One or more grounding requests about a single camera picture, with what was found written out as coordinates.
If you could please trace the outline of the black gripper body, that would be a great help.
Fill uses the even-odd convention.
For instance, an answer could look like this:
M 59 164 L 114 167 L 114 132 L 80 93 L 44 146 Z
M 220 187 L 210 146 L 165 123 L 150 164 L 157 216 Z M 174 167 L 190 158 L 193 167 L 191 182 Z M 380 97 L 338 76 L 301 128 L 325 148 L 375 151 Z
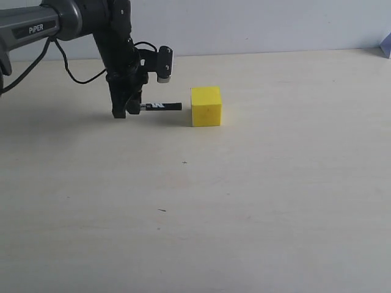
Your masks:
M 121 70 L 108 70 L 106 81 L 113 104 L 126 104 L 129 100 L 141 103 L 143 86 L 148 83 L 148 72 L 138 59 Z

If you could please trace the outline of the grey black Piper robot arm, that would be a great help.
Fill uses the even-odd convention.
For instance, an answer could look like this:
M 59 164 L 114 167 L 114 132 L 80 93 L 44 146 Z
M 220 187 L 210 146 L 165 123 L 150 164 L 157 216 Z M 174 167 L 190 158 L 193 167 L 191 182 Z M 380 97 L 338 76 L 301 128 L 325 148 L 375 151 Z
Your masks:
M 1 10 L 1 76 L 10 76 L 9 53 L 44 39 L 43 51 L 33 63 L 8 86 L 18 85 L 44 58 L 51 43 L 70 41 L 92 35 L 100 52 L 109 84 L 114 118 L 141 111 L 142 87 L 148 75 L 142 73 L 141 57 L 131 38 L 131 3 L 129 1 L 42 1 L 33 7 Z

